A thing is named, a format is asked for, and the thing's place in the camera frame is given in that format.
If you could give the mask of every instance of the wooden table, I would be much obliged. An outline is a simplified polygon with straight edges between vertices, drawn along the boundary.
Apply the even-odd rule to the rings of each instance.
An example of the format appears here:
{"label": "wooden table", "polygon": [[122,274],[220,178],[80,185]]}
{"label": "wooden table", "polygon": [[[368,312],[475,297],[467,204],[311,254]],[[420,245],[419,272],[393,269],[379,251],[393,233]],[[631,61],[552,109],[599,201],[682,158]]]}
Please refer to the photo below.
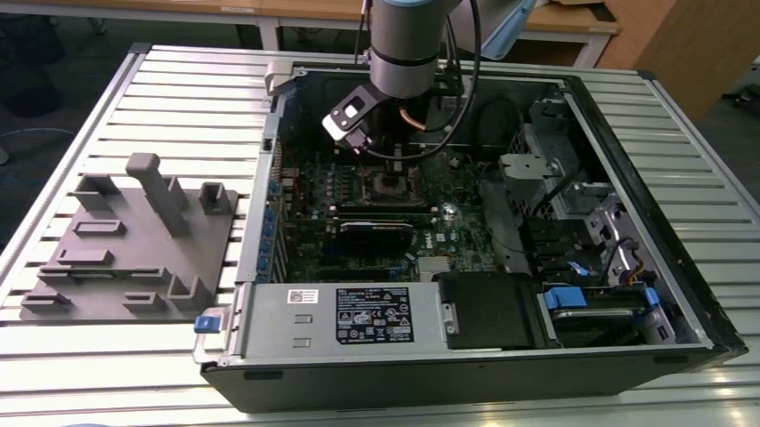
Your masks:
{"label": "wooden table", "polygon": [[[361,0],[0,0],[0,11],[88,18],[255,25],[264,50],[280,49],[280,27],[356,29]],[[519,39],[582,44],[575,67],[592,67],[614,22],[584,6],[546,4],[532,11]]]}

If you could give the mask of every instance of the metal bracket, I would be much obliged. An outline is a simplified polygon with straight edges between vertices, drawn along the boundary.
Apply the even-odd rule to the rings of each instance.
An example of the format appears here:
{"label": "metal bracket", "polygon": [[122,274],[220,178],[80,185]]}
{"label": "metal bracket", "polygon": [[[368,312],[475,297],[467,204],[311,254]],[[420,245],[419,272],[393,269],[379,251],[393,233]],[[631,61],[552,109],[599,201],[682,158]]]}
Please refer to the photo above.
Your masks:
{"label": "metal bracket", "polygon": [[459,333],[459,324],[455,321],[455,306],[450,302],[440,304],[440,312],[443,313],[443,330],[446,335],[456,335]]}
{"label": "metal bracket", "polygon": [[555,173],[548,169],[548,163],[540,156],[531,154],[504,154],[498,158],[503,174],[516,180],[542,181]]}
{"label": "metal bracket", "polygon": [[[200,313],[201,316],[220,317],[218,331],[227,331],[227,324],[229,322],[229,307],[210,307]],[[216,357],[205,352],[205,335],[194,335],[194,344],[192,345],[192,360],[197,365],[216,361]]]}
{"label": "metal bracket", "polygon": [[273,60],[265,65],[263,84],[265,94],[279,95],[285,89],[285,84],[293,79],[293,62],[291,60]]}
{"label": "metal bracket", "polygon": [[132,43],[132,46],[129,46],[129,53],[148,54],[152,49],[152,43]]}
{"label": "metal bracket", "polygon": [[614,190],[606,182],[575,182],[559,198],[566,213],[587,215]]}

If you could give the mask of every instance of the motherboard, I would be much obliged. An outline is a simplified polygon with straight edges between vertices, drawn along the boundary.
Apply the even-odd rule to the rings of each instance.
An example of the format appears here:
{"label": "motherboard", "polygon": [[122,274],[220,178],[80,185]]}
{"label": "motherboard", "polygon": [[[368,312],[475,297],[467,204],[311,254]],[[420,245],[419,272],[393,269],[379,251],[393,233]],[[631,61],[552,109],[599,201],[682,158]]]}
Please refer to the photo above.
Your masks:
{"label": "motherboard", "polygon": [[357,157],[320,157],[283,161],[288,282],[430,281],[496,269],[478,192],[498,180],[494,163],[443,150],[388,178]]}

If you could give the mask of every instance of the copper pipe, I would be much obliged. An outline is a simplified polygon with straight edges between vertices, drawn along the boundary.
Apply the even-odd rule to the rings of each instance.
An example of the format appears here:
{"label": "copper pipe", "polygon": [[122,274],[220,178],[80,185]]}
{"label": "copper pipe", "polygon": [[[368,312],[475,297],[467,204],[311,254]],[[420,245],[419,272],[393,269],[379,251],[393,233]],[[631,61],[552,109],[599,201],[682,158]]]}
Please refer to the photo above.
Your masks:
{"label": "copper pipe", "polygon": [[401,113],[401,119],[408,124],[408,126],[411,126],[418,131],[424,132],[424,129],[427,129],[427,126],[424,126],[422,123],[419,123],[416,120],[412,119],[412,117],[408,115],[408,111],[405,111],[404,107],[399,108],[399,113]]}

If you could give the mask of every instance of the blue tab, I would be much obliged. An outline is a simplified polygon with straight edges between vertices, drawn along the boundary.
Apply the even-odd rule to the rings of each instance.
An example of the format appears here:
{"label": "blue tab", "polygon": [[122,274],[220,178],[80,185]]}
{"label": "blue tab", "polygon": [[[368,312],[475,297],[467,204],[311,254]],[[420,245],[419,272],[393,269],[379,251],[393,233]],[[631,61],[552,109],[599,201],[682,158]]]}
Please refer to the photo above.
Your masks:
{"label": "blue tab", "polygon": [[197,316],[192,330],[196,334],[217,334],[221,327],[218,316]]}
{"label": "blue tab", "polygon": [[273,236],[273,227],[271,224],[265,224],[263,226],[261,234],[265,238],[271,238]]}
{"label": "blue tab", "polygon": [[552,309],[579,309],[587,306],[583,291],[575,286],[556,286],[543,293],[546,308]]}
{"label": "blue tab", "polygon": [[543,301],[546,302],[546,308],[548,310],[554,310],[556,307],[559,307],[556,297],[554,296],[554,292],[551,292],[551,290],[543,293]]}
{"label": "blue tab", "polygon": [[269,193],[272,196],[280,195],[280,184],[276,181],[269,181]]}
{"label": "blue tab", "polygon": [[649,307],[655,307],[659,305],[659,297],[657,296],[657,291],[654,290],[654,288],[647,287],[643,290],[643,296],[646,297],[646,302],[649,304]]}

